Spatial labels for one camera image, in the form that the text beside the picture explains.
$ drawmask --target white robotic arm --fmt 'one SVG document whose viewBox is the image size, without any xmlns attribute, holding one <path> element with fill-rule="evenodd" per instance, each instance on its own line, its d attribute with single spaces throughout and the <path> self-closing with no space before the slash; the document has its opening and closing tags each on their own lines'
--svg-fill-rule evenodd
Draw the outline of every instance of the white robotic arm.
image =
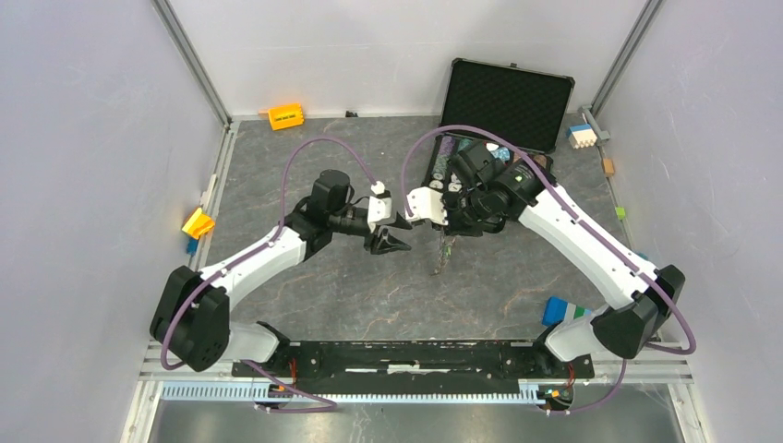
<svg viewBox="0 0 783 443">
<path fill-rule="evenodd" d="M 175 269 L 152 320 L 152 337 L 165 342 L 173 326 L 168 348 L 197 371 L 219 358 L 266 362 L 278 346 L 277 336 L 260 324 L 229 321 L 231 311 L 253 290 L 318 253 L 334 233 L 363 237 L 365 249 L 375 255 L 410 250 L 388 232 L 387 226 L 412 227 L 393 212 L 391 194 L 383 183 L 372 186 L 374 195 L 369 197 L 367 209 L 348 201 L 353 194 L 350 189 L 346 174 L 324 171 L 310 196 L 296 205 L 282 225 L 253 245 L 199 272 L 187 267 Z M 184 300 L 197 287 L 203 289 L 196 302 L 175 321 Z"/>
<path fill-rule="evenodd" d="M 563 321 L 539 337 L 538 344 L 556 360 L 570 362 L 604 349 L 634 358 L 669 317 L 666 302 L 644 276 L 655 276 L 655 284 L 676 303 L 685 282 L 682 273 L 670 265 L 658 269 L 634 254 L 584 213 L 562 186 L 548 190 L 523 161 L 506 167 L 483 142 L 455 154 L 450 166 L 465 191 L 440 198 L 437 191 L 414 189 L 407 196 L 408 220 L 430 220 L 446 233 L 473 236 L 496 233 L 506 219 L 517 220 L 553 244 L 606 300 L 590 316 Z"/>
</svg>

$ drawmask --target metal frame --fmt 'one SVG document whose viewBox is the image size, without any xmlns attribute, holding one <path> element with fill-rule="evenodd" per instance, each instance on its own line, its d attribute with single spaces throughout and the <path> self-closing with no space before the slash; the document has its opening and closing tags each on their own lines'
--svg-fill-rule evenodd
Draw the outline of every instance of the metal frame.
<svg viewBox="0 0 783 443">
<path fill-rule="evenodd" d="M 677 347 L 678 343 L 662 343 Z M 152 422 L 160 401 L 264 401 L 273 400 L 267 396 L 270 381 L 264 377 L 232 377 L 234 362 L 221 360 L 203 372 L 193 372 L 187 367 L 166 371 L 161 367 L 161 344 L 150 341 L 144 364 L 141 367 L 139 383 L 131 410 L 124 428 L 122 442 L 146 442 L 152 430 Z M 609 352 L 595 353 L 593 364 L 596 376 L 591 379 L 577 379 L 584 385 L 612 385 L 620 372 L 620 359 Z M 561 385 L 565 379 L 520 379 L 520 394 L 510 396 L 410 396 L 408 398 L 392 396 L 331 396 L 343 403 L 503 403 L 531 404 L 536 402 L 530 397 L 532 389 L 541 385 Z M 691 368 L 681 356 L 661 353 L 654 350 L 642 350 L 628 362 L 624 385 L 643 386 L 665 384 L 673 402 L 673 410 L 681 427 L 686 443 L 708 443 L 711 440 L 706 432 L 703 410 L 695 394 L 695 385 Z"/>
<path fill-rule="evenodd" d="M 239 123 L 234 122 L 228 130 L 223 134 L 223 140 L 221 141 L 221 147 L 218 150 L 217 159 L 215 161 L 215 168 L 213 174 L 217 176 L 217 182 L 210 199 L 209 204 L 204 208 L 204 212 L 209 214 L 214 220 L 218 216 L 220 211 L 220 202 L 223 198 L 223 189 L 225 188 L 225 180 L 228 177 L 228 167 L 231 164 L 231 156 L 234 153 L 234 144 L 236 142 L 236 131 L 239 128 Z M 210 252 L 210 245 L 212 243 L 212 233 L 209 231 L 206 235 L 199 239 L 199 247 L 187 265 L 191 269 L 201 269 L 207 263 L 207 254 Z"/>
<path fill-rule="evenodd" d="M 604 82 L 601 83 L 601 87 L 598 88 L 598 93 L 596 93 L 596 97 L 593 99 L 593 115 L 598 116 L 601 113 L 601 109 L 607 103 L 609 94 L 620 80 L 622 72 L 631 61 L 633 54 L 639 47 L 639 43 L 647 33 L 653 18 L 656 17 L 663 3 L 664 0 L 647 0 L 644 7 L 642 7 L 642 12 L 636 19 L 636 23 L 633 24 L 633 28 L 631 28 L 631 33 L 625 39 L 625 43 L 620 48 L 617 58 L 615 58 L 614 63 L 609 68 Z"/>
<path fill-rule="evenodd" d="M 187 67 L 190 68 L 190 72 L 193 73 L 193 77 L 196 78 L 199 87 L 207 97 L 207 101 L 210 103 L 212 110 L 218 117 L 218 120 L 223 122 L 224 125 L 231 124 L 231 115 L 225 109 L 223 101 L 221 101 L 218 91 L 210 80 L 210 76 L 207 75 L 207 70 L 204 65 L 201 64 L 199 56 L 196 54 L 196 50 L 193 48 L 193 44 L 185 34 L 185 29 L 182 27 L 179 19 L 176 17 L 176 13 L 168 0 L 151 0 L 155 6 L 155 10 L 158 11 L 158 15 L 161 17 L 161 21 L 169 34 L 172 36 L 172 40 L 176 45 L 176 49 L 185 59 Z"/>
<path fill-rule="evenodd" d="M 593 109 L 592 105 L 585 104 L 579 107 L 579 112 L 582 114 L 582 118 L 586 121 L 586 123 L 590 125 L 593 128 L 593 131 L 596 133 L 596 144 L 600 148 L 607 144 L 607 142 L 611 139 L 611 136 L 609 135 L 609 131 L 601 129 L 601 126 L 598 125 L 596 118 L 590 111 L 591 109 Z"/>
</svg>

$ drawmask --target black mounting base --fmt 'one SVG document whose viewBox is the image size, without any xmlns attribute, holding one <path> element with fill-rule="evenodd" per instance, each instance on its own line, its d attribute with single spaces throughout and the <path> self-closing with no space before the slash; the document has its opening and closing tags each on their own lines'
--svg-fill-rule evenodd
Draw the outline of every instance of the black mounting base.
<svg viewBox="0 0 783 443">
<path fill-rule="evenodd" d="M 289 342 L 279 336 L 280 347 L 262 366 L 291 377 L 295 362 L 296 386 L 316 394 L 518 393 L 520 378 L 569 377 L 566 365 L 550 368 L 549 374 L 538 369 L 538 351 L 530 341 Z M 589 355 L 572 365 L 577 378 L 595 376 Z M 241 363 L 234 364 L 232 375 L 259 376 Z"/>
</svg>

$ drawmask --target white cable tray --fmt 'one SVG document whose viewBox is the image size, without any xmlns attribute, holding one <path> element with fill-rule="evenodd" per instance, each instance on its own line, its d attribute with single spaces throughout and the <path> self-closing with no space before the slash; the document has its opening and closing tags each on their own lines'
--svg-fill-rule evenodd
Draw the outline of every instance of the white cable tray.
<svg viewBox="0 0 783 443">
<path fill-rule="evenodd" d="M 286 401 L 269 395 L 270 382 L 258 381 L 166 381 L 161 400 L 168 401 Z M 542 404 L 537 398 L 538 385 L 520 383 L 519 393 L 513 394 L 334 394 L 322 395 L 339 403 L 444 403 L 444 404 Z M 297 401 L 311 401 L 295 398 Z"/>
</svg>

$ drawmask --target grey floor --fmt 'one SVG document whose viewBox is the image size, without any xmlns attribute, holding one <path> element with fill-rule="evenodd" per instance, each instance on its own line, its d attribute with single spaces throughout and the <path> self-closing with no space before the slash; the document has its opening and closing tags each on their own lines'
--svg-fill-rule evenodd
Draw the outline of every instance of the grey floor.
<svg viewBox="0 0 783 443">
<path fill-rule="evenodd" d="M 577 404 L 606 387 L 580 387 Z M 666 386 L 624 386 L 599 410 L 547 418 L 533 406 L 345 404 L 336 413 L 267 415 L 238 402 L 164 401 L 151 442 L 683 441 Z"/>
<path fill-rule="evenodd" d="M 399 207 L 404 155 L 437 122 L 436 117 L 316 119 L 279 132 L 272 132 L 267 122 L 243 122 L 208 263 L 231 256 L 275 225 L 280 175 L 288 154 L 302 141 L 326 134 L 350 143 L 379 180 L 391 186 Z M 579 117 L 568 115 L 564 126 L 579 123 Z M 572 149 L 562 132 L 553 155 L 554 175 L 577 204 L 624 242 L 598 152 Z M 414 157 L 410 186 L 421 183 L 431 146 Z M 348 173 L 358 196 L 369 193 L 367 179 L 347 152 L 317 143 L 294 162 L 288 210 L 309 193 L 319 173 L 330 168 Z M 480 238 L 460 237 L 439 275 L 432 275 L 439 233 L 422 226 L 394 234 L 413 251 L 371 256 L 361 239 L 335 235 L 311 260 L 248 296 L 233 319 L 264 320 L 299 340 L 532 339 L 543 330 L 540 319 L 551 295 L 590 308 L 602 304 L 586 277 L 521 225 Z"/>
</svg>

